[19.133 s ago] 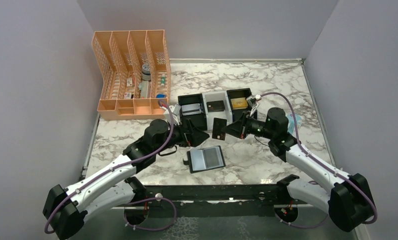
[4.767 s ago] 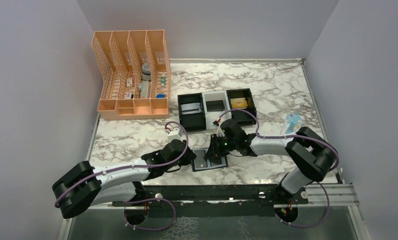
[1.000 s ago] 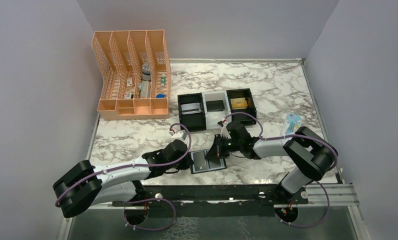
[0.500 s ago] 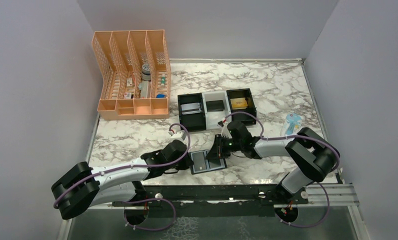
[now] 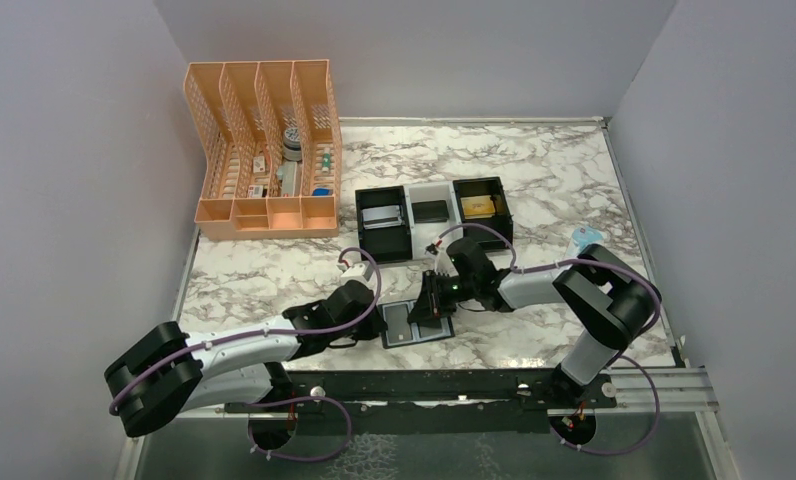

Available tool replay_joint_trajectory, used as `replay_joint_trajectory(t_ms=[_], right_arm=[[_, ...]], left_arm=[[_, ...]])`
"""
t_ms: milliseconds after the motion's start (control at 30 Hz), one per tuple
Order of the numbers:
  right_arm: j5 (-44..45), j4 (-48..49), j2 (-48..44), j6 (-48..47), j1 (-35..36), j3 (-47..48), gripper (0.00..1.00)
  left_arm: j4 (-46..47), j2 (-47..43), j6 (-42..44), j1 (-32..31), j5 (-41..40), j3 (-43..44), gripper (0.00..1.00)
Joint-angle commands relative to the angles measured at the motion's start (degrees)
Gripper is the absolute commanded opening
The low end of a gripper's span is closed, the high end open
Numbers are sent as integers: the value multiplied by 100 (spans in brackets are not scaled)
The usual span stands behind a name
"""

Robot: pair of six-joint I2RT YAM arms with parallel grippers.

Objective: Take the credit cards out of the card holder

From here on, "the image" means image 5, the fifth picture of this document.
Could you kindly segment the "black card back side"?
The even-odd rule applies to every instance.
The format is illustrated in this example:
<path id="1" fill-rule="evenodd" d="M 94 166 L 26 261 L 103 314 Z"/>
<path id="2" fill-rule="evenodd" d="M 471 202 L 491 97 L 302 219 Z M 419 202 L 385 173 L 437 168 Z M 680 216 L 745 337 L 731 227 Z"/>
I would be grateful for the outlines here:
<path id="1" fill-rule="evenodd" d="M 454 336 L 450 317 L 442 317 L 430 322 L 416 324 L 420 341 L 434 341 Z"/>

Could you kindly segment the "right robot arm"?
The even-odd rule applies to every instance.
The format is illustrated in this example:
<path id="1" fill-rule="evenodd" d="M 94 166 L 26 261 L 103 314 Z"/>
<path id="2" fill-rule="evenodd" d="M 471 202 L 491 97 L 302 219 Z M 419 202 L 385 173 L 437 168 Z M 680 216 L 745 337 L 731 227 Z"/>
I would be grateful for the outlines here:
<path id="1" fill-rule="evenodd" d="M 428 270 L 408 322 L 432 327 L 473 300 L 486 312 L 511 313 L 541 304 L 565 304 L 584 331 L 555 367 L 553 398 L 574 407 L 591 392 L 598 374 L 650 329 L 661 313 L 657 288 L 600 244 L 556 264 L 498 268 L 471 238 L 446 249 L 456 272 Z"/>

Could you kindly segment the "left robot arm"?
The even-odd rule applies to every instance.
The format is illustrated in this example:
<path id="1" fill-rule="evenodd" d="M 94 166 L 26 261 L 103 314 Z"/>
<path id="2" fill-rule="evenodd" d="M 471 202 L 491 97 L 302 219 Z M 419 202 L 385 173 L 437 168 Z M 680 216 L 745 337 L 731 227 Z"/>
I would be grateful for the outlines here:
<path id="1" fill-rule="evenodd" d="M 215 404 L 256 402 L 276 410 L 288 397 L 283 363 L 319 354 L 339 339 L 372 340 L 385 329 L 374 292 L 355 280 L 251 326 L 189 334 L 164 322 L 106 368 L 110 413 L 135 438 L 183 411 Z"/>

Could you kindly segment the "black leather card holder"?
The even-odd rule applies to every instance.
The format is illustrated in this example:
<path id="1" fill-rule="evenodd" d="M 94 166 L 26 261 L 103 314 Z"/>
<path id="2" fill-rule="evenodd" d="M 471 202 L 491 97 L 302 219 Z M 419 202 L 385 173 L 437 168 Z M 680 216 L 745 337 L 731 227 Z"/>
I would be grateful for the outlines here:
<path id="1" fill-rule="evenodd" d="M 414 302 L 414 301 L 397 301 L 397 302 L 390 302 L 390 303 L 384 303 L 384 304 L 380 304 L 380 305 L 378 306 L 378 310 L 379 310 L 379 312 L 380 312 L 380 314 L 381 314 L 381 317 L 382 317 L 382 319 L 383 319 L 383 320 L 384 320 L 384 318 L 383 318 L 383 307 L 384 307 L 385 305 L 396 304 L 396 303 L 406 303 L 406 304 L 407 304 L 407 306 L 409 307 L 409 311 L 412 309 L 412 307 L 413 307 L 413 306 L 414 306 L 414 304 L 415 304 L 415 302 Z M 428 342 L 434 342 L 434 341 L 441 341 L 441 340 L 449 339 L 449 338 L 445 338 L 445 339 L 439 339 L 439 340 L 434 340 L 434 341 L 420 341 L 420 340 L 418 339 L 418 330 L 417 330 L 416 324 L 411 324 L 411 328 L 412 328 L 412 331 L 413 331 L 413 340 L 412 340 L 412 341 L 410 341 L 408 344 L 400 345 L 400 346 L 398 346 L 398 347 L 393 347 L 393 348 L 386 348 L 386 347 L 384 346 L 384 332 L 386 331 L 386 329 L 385 329 L 384 331 L 382 331 L 382 332 L 380 333 L 380 338 L 381 338 L 381 342 L 382 342 L 382 346 L 383 346 L 383 348 L 384 348 L 384 349 L 394 349 L 394 348 L 401 348 L 401 347 L 407 347 L 407 346 L 411 346 L 411 345 L 417 345 L 417 344 L 423 344 L 423 343 L 428 343 Z"/>

